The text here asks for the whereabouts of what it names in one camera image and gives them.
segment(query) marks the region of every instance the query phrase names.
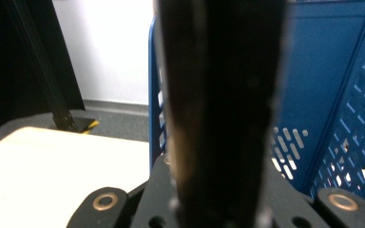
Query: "wooden table surface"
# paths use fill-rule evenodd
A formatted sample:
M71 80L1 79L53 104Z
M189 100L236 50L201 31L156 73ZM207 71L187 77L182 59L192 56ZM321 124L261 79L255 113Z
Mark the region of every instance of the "wooden table surface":
M147 142L19 129L0 142L0 227L66 227L91 192L147 181L148 160Z

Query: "brass washer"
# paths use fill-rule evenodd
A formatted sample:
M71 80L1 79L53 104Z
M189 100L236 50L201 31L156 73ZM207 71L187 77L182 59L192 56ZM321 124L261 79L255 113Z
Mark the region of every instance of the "brass washer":
M100 200L102 200L104 198L110 198L111 203L101 204ZM111 209L113 206L115 206L117 204L117 202L118 202L118 197L114 193L112 193L112 192L103 193L102 195L100 195L96 199L94 199L93 208L96 209L97 211L106 211L108 209Z
M340 194L331 194L328 196L328 200L337 208L340 208L345 211L357 211L359 206L357 202L353 199L340 195Z

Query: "black vertical bar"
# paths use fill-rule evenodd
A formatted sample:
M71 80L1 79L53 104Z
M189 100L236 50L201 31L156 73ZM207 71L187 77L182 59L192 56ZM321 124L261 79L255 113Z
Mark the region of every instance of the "black vertical bar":
M160 0L157 6L180 225L251 227L284 1Z
M47 99L57 128L77 131L75 122L67 110L67 104L55 80L52 66L27 3L25 0L5 0L5 5L29 57L35 77Z

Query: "white wall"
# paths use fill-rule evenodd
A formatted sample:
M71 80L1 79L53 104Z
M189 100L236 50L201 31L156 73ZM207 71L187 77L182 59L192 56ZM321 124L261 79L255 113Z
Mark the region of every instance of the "white wall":
M53 0L84 100L148 104L151 0Z

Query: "blue plastic crate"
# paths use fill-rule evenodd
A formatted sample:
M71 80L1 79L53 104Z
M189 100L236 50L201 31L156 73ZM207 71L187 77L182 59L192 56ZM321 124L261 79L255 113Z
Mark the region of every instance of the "blue plastic crate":
M312 197L319 188L334 186L365 199L365 1L295 3L289 13L292 48L284 63L271 160L298 191ZM166 133L159 121L160 76L151 62L152 35L153 163L164 152Z

